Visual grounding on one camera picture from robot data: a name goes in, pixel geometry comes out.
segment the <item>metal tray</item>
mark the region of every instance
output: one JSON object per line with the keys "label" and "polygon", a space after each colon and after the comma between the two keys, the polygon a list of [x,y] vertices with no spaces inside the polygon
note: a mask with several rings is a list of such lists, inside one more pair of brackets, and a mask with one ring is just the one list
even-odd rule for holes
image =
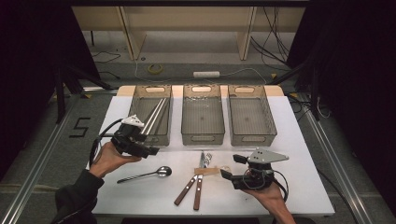
{"label": "metal tray", "polygon": [[183,145],[221,145],[224,117],[219,85],[184,85],[181,133]]}
{"label": "metal tray", "polygon": [[[155,112],[157,105],[163,105],[158,112]],[[136,86],[134,98],[132,100],[129,116],[137,117],[145,123],[148,136],[144,145],[168,146],[170,142],[170,124],[172,117],[172,86]],[[155,121],[148,123],[153,115]]]}
{"label": "metal tray", "polygon": [[269,147],[277,132],[264,86],[229,86],[232,146]]}

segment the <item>white cord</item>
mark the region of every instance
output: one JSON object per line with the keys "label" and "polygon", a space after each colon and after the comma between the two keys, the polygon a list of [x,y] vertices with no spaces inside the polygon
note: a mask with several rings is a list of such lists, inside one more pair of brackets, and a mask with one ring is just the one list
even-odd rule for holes
{"label": "white cord", "polygon": [[231,76],[231,75],[234,75],[234,74],[236,74],[236,73],[239,73],[239,72],[242,72],[242,71],[245,71],[245,70],[253,70],[253,71],[256,72],[257,75],[259,75],[259,77],[264,81],[264,85],[267,84],[267,81],[265,80],[265,78],[262,77],[262,75],[261,75],[257,70],[255,70],[254,68],[244,68],[244,69],[238,70],[238,71],[236,71],[236,72],[229,73],[229,74],[226,74],[226,75],[220,75],[220,76],[221,76],[221,77],[227,77],[227,76]]}
{"label": "white cord", "polygon": [[330,114],[332,113],[332,111],[329,111],[329,114],[328,114],[328,115],[323,115],[322,112],[321,112],[320,109],[319,109],[319,102],[320,102],[320,97],[318,98],[318,103],[317,103],[317,109],[318,109],[319,114],[320,114],[323,118],[328,119],[328,118],[330,117]]}
{"label": "white cord", "polygon": [[[137,59],[134,60],[134,63],[136,64],[136,68],[134,69],[134,76],[135,76],[137,79],[144,80],[144,81],[147,81],[147,82],[157,82],[157,83],[161,83],[161,82],[167,82],[167,81],[171,81],[171,80],[185,80],[185,81],[187,81],[187,80],[196,80],[196,79],[197,79],[197,78],[187,78],[187,79],[173,78],[173,79],[166,79],[166,80],[149,80],[149,79],[145,79],[145,78],[142,78],[142,77],[138,77],[138,76],[137,76]],[[267,84],[267,81],[265,80],[265,78],[262,77],[262,75],[261,75],[258,71],[256,71],[255,69],[253,69],[253,68],[244,68],[244,69],[238,70],[238,71],[236,71],[236,72],[233,72],[233,73],[230,73],[230,74],[226,74],[226,75],[220,75],[220,76],[221,76],[221,77],[231,76],[231,75],[234,75],[234,74],[236,74],[236,73],[239,73],[239,72],[242,72],[242,71],[245,71],[245,70],[253,70],[253,71],[256,72],[256,73],[259,75],[259,77],[264,81],[264,85]],[[217,83],[217,82],[211,81],[211,80],[209,80],[209,79],[205,79],[205,78],[203,78],[202,80],[205,80],[205,81],[207,81],[207,82],[211,82],[211,83],[214,83],[214,84],[225,84],[225,85],[228,85],[227,83]]]}

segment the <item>black cable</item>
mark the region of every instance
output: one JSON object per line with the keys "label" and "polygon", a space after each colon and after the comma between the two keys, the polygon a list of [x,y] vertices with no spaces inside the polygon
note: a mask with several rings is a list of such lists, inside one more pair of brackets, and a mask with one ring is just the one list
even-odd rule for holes
{"label": "black cable", "polygon": [[278,27],[278,25],[279,25],[279,19],[278,19],[279,8],[278,8],[278,7],[275,7],[275,8],[274,8],[274,22],[273,22],[272,25],[271,25],[271,22],[270,22],[270,19],[269,19],[269,17],[268,17],[267,12],[265,11],[265,7],[263,8],[263,10],[264,10],[265,17],[267,18],[268,24],[270,25],[270,28],[271,28],[270,34],[271,34],[271,33],[274,34],[274,37],[276,38],[276,43],[277,43],[277,48],[278,48],[278,50],[279,50],[279,53],[281,54],[283,60],[285,60],[285,58],[283,57],[283,54],[285,54],[287,57],[289,57],[289,56],[288,56],[289,50],[288,50],[288,48],[286,48],[286,46],[283,44],[283,41],[282,41],[282,39],[280,38],[280,35],[279,35],[279,33],[278,33],[278,30],[277,30],[277,27]]}
{"label": "black cable", "polygon": [[93,158],[94,158],[95,155],[96,155],[98,146],[99,146],[99,144],[100,144],[100,141],[102,141],[103,136],[106,134],[106,132],[107,132],[108,130],[110,130],[110,128],[112,128],[115,124],[117,124],[117,123],[119,123],[119,122],[121,122],[121,121],[122,121],[122,119],[117,119],[116,121],[112,122],[110,125],[108,125],[107,128],[105,128],[105,129],[102,131],[101,134],[99,134],[99,135],[95,138],[95,140],[93,140],[92,148],[91,148],[91,153],[90,153],[90,167],[92,166]]}
{"label": "black cable", "polygon": [[116,79],[121,79],[121,77],[116,76],[114,73],[111,73],[111,72],[99,72],[99,73],[107,73],[107,74],[110,74],[111,76],[115,77]]}
{"label": "black cable", "polygon": [[[266,56],[266,57],[268,57],[268,58],[274,59],[273,56],[265,54],[265,53],[263,52],[264,50],[257,49],[257,47],[254,45],[254,43],[252,43],[252,47],[253,47],[255,50],[257,50],[262,56]],[[273,67],[273,66],[267,64],[267,63],[265,62],[265,60],[264,60],[263,57],[262,57],[262,62],[264,63],[265,66],[270,67],[270,68],[273,68],[273,69],[276,69],[276,70],[285,71],[285,72],[289,72],[289,71],[290,71],[290,69],[277,68],[277,67]]]}
{"label": "black cable", "polygon": [[[276,183],[276,184],[279,186],[280,189],[282,189],[283,195],[284,195],[284,196],[283,196],[283,201],[286,202],[286,200],[287,200],[288,197],[289,197],[289,184],[288,184],[288,180],[287,180],[286,177],[285,177],[284,175],[282,175],[282,173],[280,173],[279,171],[274,171],[274,172],[277,173],[277,174],[280,174],[280,175],[283,177],[283,179],[285,180],[286,188],[283,187],[283,185],[281,185],[275,178],[273,178],[273,182]],[[272,224],[276,224],[276,219],[275,219],[275,218],[273,219]]]}
{"label": "black cable", "polygon": [[334,185],[334,183],[330,180],[329,177],[327,177],[325,174],[323,174],[323,172],[321,172],[318,168],[317,168],[317,171],[318,171],[318,173],[319,173],[320,175],[322,175],[322,176],[332,185],[332,187],[335,189],[335,191],[337,191],[337,193],[340,195],[341,199],[342,199],[342,200],[344,201],[344,203],[346,204],[346,207],[348,208],[350,214],[352,215],[353,220],[355,221],[355,223],[359,224],[359,221],[358,221],[358,219],[356,218],[355,214],[353,213],[352,207],[351,207],[351,205],[349,204],[349,202],[347,201],[346,196],[341,192],[340,189],[338,189],[338,188]]}
{"label": "black cable", "polygon": [[286,64],[286,62],[284,62],[281,59],[279,59],[278,57],[276,57],[275,54],[271,53],[268,49],[265,49],[264,47],[262,47],[253,37],[251,37],[251,40],[257,45],[257,47],[259,49],[261,49],[261,50],[265,51],[267,54],[271,55],[271,56],[268,56],[268,55],[264,54],[265,56],[267,56],[269,58],[272,58],[272,59],[275,59],[275,60],[277,60],[277,61],[279,61],[279,62],[281,62],[283,64]]}
{"label": "black cable", "polygon": [[285,96],[287,96],[289,99],[291,99],[293,101],[293,102],[290,102],[291,105],[298,104],[300,106],[300,108],[297,111],[293,110],[294,114],[300,113],[304,107],[307,107],[307,108],[311,107],[310,102],[300,101],[297,97],[292,96],[291,95],[292,93],[297,93],[297,92],[296,91],[295,92],[287,92],[287,93],[285,93]]}
{"label": "black cable", "polygon": [[310,111],[310,110],[311,110],[311,108],[307,109],[307,110],[297,119],[297,122],[300,121],[300,119],[302,119],[303,116],[304,116],[306,113],[308,113],[308,111]]}
{"label": "black cable", "polygon": [[110,60],[104,61],[104,62],[96,62],[96,63],[108,63],[108,62],[111,62],[111,61],[114,61],[114,60],[118,59],[121,56],[120,54],[117,54],[117,53],[110,53],[110,52],[107,52],[107,51],[100,51],[97,54],[93,54],[92,57],[94,58],[94,57],[98,56],[101,53],[107,53],[107,54],[110,54],[110,55],[116,55],[116,57],[112,58]]}

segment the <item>wrist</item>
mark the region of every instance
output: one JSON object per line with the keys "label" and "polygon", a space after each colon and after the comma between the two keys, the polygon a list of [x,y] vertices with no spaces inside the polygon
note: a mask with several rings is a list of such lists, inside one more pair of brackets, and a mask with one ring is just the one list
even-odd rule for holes
{"label": "wrist", "polygon": [[280,204],[278,207],[268,209],[270,214],[274,216],[278,224],[294,224],[294,218],[286,205]]}
{"label": "wrist", "polygon": [[101,168],[98,165],[93,164],[89,171],[91,174],[98,178],[103,178],[107,174],[106,169]]}

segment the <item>power strip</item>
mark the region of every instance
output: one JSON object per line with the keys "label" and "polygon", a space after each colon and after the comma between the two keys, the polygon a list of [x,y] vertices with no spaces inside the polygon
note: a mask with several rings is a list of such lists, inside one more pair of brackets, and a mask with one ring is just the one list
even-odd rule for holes
{"label": "power strip", "polygon": [[201,78],[201,77],[220,77],[220,72],[194,72],[194,77]]}

